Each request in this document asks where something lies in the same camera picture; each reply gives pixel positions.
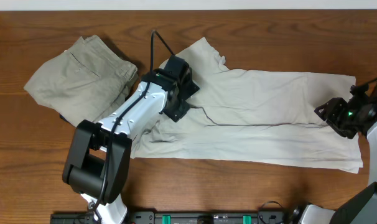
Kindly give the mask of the white t-shirt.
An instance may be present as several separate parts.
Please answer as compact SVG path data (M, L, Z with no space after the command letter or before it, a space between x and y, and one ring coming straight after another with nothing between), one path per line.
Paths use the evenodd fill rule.
M339 136L314 109L348 100L355 77L310 72L229 69L206 39L179 53L199 91L178 122L160 115L133 157L249 161L339 169L362 167L357 139Z

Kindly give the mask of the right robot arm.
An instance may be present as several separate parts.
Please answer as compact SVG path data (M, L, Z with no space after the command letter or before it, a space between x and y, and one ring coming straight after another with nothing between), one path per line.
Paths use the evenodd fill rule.
M377 78L350 88L349 99L334 97L314 109L340 137L369 147L366 187L335 210L312 203L295 208L288 223L377 223Z

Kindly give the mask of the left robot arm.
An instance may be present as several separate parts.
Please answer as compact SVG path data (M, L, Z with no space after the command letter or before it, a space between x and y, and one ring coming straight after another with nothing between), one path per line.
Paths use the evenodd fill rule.
M66 215L60 223L122 223L127 208L121 200L131 150L160 114L173 122L190 109L187 99L199 91L192 69L171 55L164 68L145 74L135 93L111 115L77 127L62 180L88 202L88 210Z

